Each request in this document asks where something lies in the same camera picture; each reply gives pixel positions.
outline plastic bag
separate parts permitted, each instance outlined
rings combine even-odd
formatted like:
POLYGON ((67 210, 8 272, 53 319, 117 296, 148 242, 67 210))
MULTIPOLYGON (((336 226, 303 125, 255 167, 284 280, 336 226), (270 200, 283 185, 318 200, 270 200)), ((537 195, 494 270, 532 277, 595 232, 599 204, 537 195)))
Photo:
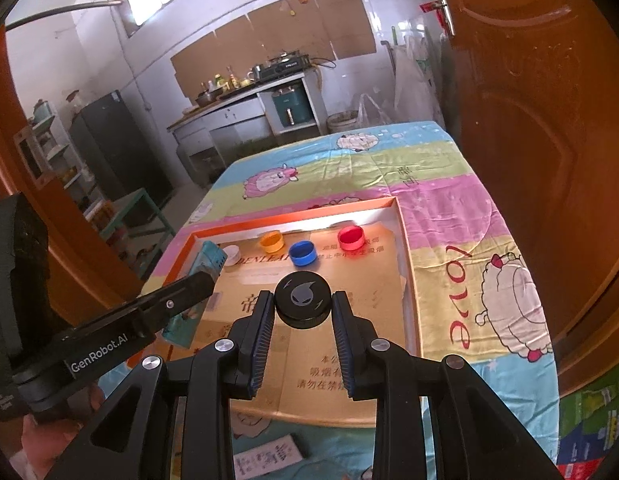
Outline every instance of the plastic bag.
POLYGON ((425 39, 405 37, 405 46, 394 49, 396 58, 396 94, 394 110, 398 121, 435 121, 445 127, 441 107, 429 66, 425 39))
POLYGON ((376 104, 369 94, 361 94, 361 98, 358 102, 358 118, 356 119, 355 129, 369 128, 370 126, 382 126, 383 124, 391 124, 392 120, 383 111, 383 109, 376 104), (365 99, 369 101, 368 105, 365 105, 365 99), (372 110, 378 112, 378 119, 370 118, 369 112, 372 110))

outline red bottle cap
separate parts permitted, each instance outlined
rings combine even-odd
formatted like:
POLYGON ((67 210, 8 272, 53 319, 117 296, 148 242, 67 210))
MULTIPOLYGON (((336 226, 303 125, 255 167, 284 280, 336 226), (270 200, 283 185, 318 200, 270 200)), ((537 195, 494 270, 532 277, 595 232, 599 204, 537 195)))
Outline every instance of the red bottle cap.
POLYGON ((365 245, 365 232, 358 225, 344 227, 338 232, 338 243, 343 251, 355 251, 365 245))

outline black bottle cap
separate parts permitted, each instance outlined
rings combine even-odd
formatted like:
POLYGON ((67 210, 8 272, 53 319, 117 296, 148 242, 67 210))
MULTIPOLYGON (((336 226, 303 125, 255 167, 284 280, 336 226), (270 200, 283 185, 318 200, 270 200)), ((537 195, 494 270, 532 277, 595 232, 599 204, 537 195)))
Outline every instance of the black bottle cap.
POLYGON ((292 328, 320 325, 332 309, 332 291, 317 273, 298 270, 285 276, 274 292, 280 318, 292 328))

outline pot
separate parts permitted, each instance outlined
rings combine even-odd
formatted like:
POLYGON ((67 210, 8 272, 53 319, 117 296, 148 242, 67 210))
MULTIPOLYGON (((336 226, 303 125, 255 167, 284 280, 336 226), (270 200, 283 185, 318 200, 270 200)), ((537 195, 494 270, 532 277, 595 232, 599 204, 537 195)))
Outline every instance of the pot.
POLYGON ((218 96, 221 95, 222 92, 222 88, 216 88, 211 92, 201 92, 200 94, 198 94, 196 102, 198 103, 198 106, 206 107, 207 105, 211 105, 214 101, 216 101, 216 99, 218 99, 218 96))

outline cabinet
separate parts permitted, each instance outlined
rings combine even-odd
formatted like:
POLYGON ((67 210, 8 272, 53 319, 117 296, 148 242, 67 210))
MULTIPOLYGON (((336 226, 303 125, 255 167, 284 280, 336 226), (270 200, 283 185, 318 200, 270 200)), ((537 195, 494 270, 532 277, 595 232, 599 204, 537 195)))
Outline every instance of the cabinet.
POLYGON ((202 152, 206 152, 208 158, 212 148, 226 167, 244 156, 324 135, 327 133, 327 110, 318 73, 311 69, 262 84, 226 102, 211 105, 191 118, 177 121, 168 130, 177 140, 177 153, 194 182, 200 179, 200 175, 193 174, 192 168, 200 165, 194 164, 193 159, 202 152), (284 126, 276 111, 273 94, 290 84, 302 86, 312 119, 284 126))
POLYGON ((67 130, 56 120, 57 110, 47 101, 36 104, 33 134, 53 173, 63 183, 71 199, 81 211, 102 199, 94 176, 78 156, 67 130))

